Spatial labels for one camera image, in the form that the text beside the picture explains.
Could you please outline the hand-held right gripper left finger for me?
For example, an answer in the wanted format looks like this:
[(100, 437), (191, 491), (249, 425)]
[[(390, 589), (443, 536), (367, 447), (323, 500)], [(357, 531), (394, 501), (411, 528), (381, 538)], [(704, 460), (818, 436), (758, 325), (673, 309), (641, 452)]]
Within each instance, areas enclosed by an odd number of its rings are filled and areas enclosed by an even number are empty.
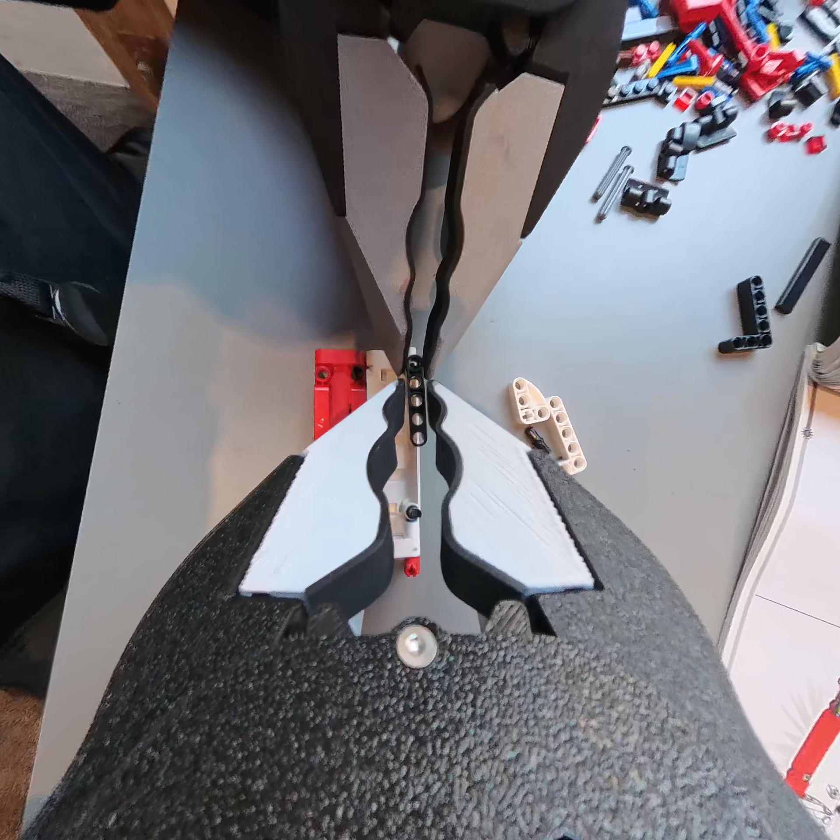
[(405, 401), (405, 383), (395, 381), (307, 447), (241, 595), (357, 614), (386, 591), (394, 547), (384, 488), (397, 468)]

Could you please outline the white perforated brick plate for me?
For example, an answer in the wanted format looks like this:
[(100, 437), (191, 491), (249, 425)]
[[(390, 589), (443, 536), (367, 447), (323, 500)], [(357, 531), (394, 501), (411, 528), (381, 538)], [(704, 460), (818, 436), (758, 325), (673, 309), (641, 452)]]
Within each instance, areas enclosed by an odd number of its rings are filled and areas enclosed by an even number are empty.
[(549, 403), (530, 381), (522, 377), (515, 378), (510, 385), (510, 395), (513, 418), (519, 426), (529, 427), (551, 419)]

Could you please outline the black straight five-hole beam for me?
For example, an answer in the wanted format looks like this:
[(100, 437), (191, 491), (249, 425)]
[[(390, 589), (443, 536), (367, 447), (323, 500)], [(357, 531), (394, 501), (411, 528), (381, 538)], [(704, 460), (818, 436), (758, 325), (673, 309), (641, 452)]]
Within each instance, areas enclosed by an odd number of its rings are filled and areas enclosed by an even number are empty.
[(427, 441), (427, 394), (424, 362), (417, 353), (406, 359), (406, 410), (409, 438), (419, 448)]

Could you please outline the pile of brick pieces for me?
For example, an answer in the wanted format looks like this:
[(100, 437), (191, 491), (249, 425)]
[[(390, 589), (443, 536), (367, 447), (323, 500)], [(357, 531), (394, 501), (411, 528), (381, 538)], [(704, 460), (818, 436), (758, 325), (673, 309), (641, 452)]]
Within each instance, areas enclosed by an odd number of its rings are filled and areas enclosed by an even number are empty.
[(638, 102), (673, 107), (681, 122), (658, 143), (651, 178), (634, 173), (625, 144), (591, 199), (596, 221), (614, 209), (650, 221), (673, 206), (670, 187), (686, 179), (693, 155), (737, 136), (742, 106), (760, 106), (763, 140), (816, 156), (827, 136), (810, 117), (828, 100), (827, 127), (838, 130), (838, 2), (797, 2), (798, 24), (813, 48), (795, 44), (783, 2), (629, 2), (640, 18), (625, 25), (604, 109)]

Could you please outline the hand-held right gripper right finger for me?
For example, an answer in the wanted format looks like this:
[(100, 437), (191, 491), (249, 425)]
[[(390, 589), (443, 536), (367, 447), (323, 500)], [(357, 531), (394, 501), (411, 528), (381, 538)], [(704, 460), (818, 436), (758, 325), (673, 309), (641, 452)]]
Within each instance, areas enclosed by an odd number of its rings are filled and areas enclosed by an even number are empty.
[(596, 576), (532, 462), (530, 447), (445, 386), (429, 384), (435, 464), (447, 492), (440, 562), (449, 590), (483, 617), (519, 602), (590, 592)]

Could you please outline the red and white brick panel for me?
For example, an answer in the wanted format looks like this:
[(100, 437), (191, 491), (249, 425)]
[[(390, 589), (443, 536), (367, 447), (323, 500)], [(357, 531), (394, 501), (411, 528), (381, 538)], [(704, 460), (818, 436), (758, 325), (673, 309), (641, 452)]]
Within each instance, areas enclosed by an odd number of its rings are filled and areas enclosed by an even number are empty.
[[(318, 349), (314, 354), (313, 436), (320, 438), (362, 404), (394, 382), (396, 374), (382, 350)], [(395, 438), (397, 467), (385, 484), (395, 561), (421, 556), (421, 459), (405, 423)]]

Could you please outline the grey desk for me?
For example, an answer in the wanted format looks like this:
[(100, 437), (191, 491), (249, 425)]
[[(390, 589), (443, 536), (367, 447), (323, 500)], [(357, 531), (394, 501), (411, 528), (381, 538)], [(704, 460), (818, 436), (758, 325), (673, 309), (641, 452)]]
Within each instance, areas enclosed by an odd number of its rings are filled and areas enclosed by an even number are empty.
[[(736, 284), (775, 302), (837, 241), (838, 138), (766, 143), (763, 108), (694, 155), (669, 215), (594, 222), (620, 146), (648, 178), (673, 108), (608, 112), (461, 344), (443, 383), (501, 424), (526, 375), (572, 411), (581, 483), (646, 542), (717, 637), (832, 262), (773, 347), (720, 356)], [(84, 739), (134, 628), (187, 554), (312, 441), (312, 356), (362, 344), (361, 296), (271, 37), (228, 2), (183, 2), (24, 820)]]

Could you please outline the white angled brick beam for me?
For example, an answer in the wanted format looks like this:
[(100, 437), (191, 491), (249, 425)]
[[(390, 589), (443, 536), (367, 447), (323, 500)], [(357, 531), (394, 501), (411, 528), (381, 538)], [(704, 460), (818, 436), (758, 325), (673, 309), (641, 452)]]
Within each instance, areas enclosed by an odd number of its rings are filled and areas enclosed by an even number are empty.
[(560, 467), (575, 476), (587, 467), (581, 444), (561, 398), (553, 395), (547, 402), (530, 405), (522, 418), (556, 456)]

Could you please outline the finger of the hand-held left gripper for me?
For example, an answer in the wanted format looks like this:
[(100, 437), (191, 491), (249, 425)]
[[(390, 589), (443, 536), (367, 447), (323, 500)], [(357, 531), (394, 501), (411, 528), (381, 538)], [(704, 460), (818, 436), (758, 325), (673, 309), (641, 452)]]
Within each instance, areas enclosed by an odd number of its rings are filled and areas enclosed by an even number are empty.
[(456, 138), (445, 196), (443, 257), (427, 321), (429, 379), (463, 338), (522, 243), (564, 84), (523, 73), (488, 85)]
[(338, 59), (345, 196), (339, 230), (375, 346), (401, 370), (412, 330), (408, 234), (424, 185), (428, 97), (384, 40), (339, 35)]

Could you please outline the open instruction booklet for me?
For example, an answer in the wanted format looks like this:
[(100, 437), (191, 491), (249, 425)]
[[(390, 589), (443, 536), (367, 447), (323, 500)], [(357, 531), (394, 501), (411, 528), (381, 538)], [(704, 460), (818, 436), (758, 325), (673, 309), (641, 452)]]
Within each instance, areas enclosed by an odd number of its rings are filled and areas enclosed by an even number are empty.
[(720, 651), (777, 771), (839, 824), (839, 340), (805, 348)]

